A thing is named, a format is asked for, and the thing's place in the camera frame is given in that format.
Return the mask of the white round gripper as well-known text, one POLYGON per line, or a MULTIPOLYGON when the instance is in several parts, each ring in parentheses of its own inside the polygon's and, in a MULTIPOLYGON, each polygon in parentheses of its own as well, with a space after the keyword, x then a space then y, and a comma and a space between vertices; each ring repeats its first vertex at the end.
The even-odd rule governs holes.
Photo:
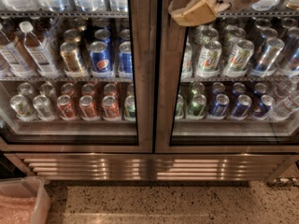
POLYGON ((174 9, 171 2, 168 12, 180 26, 198 26, 216 20, 226 9, 241 11, 260 0, 187 0, 187 6, 174 9))

